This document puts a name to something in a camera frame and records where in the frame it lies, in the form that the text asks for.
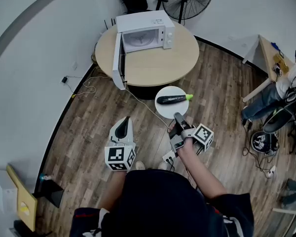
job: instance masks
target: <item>white shirt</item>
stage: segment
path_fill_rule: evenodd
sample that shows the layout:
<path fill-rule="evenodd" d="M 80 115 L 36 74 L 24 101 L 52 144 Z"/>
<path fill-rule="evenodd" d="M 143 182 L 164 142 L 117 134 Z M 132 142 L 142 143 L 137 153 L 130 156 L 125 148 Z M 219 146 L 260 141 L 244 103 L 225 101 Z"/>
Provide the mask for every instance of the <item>white shirt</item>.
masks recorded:
<path fill-rule="evenodd" d="M 282 99 L 286 96 L 286 91 L 291 86 L 293 79 L 296 77 L 296 63 L 290 68 L 287 75 L 280 77 L 276 82 L 277 93 Z M 292 87 L 296 87 L 296 78 Z"/>

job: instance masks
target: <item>yellow wooden board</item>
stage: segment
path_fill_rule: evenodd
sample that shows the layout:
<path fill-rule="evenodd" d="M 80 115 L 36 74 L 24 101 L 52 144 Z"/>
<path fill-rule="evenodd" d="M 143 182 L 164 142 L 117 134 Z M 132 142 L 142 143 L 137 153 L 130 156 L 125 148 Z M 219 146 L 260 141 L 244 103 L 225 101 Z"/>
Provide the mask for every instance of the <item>yellow wooden board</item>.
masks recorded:
<path fill-rule="evenodd" d="M 37 199 L 28 192 L 24 184 L 21 182 L 20 178 L 16 175 L 14 169 L 11 165 L 6 166 L 6 171 L 8 172 L 10 178 L 14 182 L 15 186 L 18 188 L 18 198 L 17 198 L 17 214 L 20 219 L 28 226 L 31 231 L 35 231 L 35 218 L 36 218 L 36 207 Z M 29 214 L 26 214 L 26 210 L 21 203 L 24 203 L 29 210 Z"/>
<path fill-rule="evenodd" d="M 262 47 L 262 51 L 263 51 L 263 55 L 264 55 L 264 59 L 267 67 L 268 77 L 272 81 L 276 81 L 277 80 L 276 73 L 272 70 L 275 64 L 273 57 L 279 52 L 272 46 L 271 42 L 263 38 L 261 35 L 259 35 L 259 42 Z M 286 55 L 284 55 L 284 61 L 286 65 L 289 67 L 289 69 L 294 65 L 293 62 L 289 58 L 287 58 Z"/>

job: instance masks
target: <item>white plate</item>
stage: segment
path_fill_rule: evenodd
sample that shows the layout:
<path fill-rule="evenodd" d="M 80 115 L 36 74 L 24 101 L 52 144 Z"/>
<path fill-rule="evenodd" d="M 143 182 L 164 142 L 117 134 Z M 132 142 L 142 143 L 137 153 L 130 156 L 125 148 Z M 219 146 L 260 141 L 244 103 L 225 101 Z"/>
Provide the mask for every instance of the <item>white plate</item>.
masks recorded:
<path fill-rule="evenodd" d="M 157 103 L 158 97 L 175 95 L 185 95 L 185 92 L 178 87 L 167 86 L 161 89 L 156 95 L 156 98 L 154 99 L 154 104 L 156 106 L 157 111 L 161 116 L 167 119 L 174 119 L 174 113 L 180 113 L 181 115 L 184 115 L 188 110 L 188 100 L 170 105 L 160 105 Z"/>

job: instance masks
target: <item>sleeve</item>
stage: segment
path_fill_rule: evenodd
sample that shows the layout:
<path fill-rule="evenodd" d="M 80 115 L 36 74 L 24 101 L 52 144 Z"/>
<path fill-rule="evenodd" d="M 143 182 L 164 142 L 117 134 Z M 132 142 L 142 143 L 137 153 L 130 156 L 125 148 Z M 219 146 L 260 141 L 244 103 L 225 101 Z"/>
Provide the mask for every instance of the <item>sleeve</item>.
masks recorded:
<path fill-rule="evenodd" d="M 74 211 L 70 237 L 81 237 L 98 228 L 100 210 L 95 208 L 78 208 Z"/>
<path fill-rule="evenodd" d="M 253 236 L 254 216 L 251 207 L 250 194 L 225 194 L 210 201 L 220 213 L 227 217 L 236 218 L 245 237 Z"/>

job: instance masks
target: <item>person's right arm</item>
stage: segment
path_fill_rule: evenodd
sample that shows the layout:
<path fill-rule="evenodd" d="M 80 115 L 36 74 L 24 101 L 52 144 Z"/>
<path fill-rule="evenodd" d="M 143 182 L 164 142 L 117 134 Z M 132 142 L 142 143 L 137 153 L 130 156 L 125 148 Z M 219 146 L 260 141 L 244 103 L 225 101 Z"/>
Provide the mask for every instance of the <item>person's right arm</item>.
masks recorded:
<path fill-rule="evenodd" d="M 212 199 L 227 194 L 221 182 L 207 169 L 193 149 L 192 138 L 185 139 L 185 145 L 177 149 L 183 164 L 206 198 Z"/>

